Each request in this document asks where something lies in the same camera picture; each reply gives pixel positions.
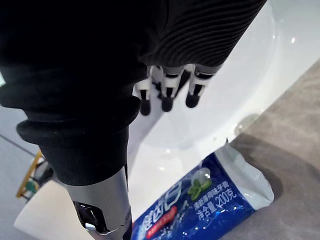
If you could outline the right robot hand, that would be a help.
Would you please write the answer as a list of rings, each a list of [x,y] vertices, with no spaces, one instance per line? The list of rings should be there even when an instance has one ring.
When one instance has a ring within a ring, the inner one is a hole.
[[[129,124],[149,66],[220,66],[263,0],[3,0],[0,104],[38,145],[83,227],[131,232]]]

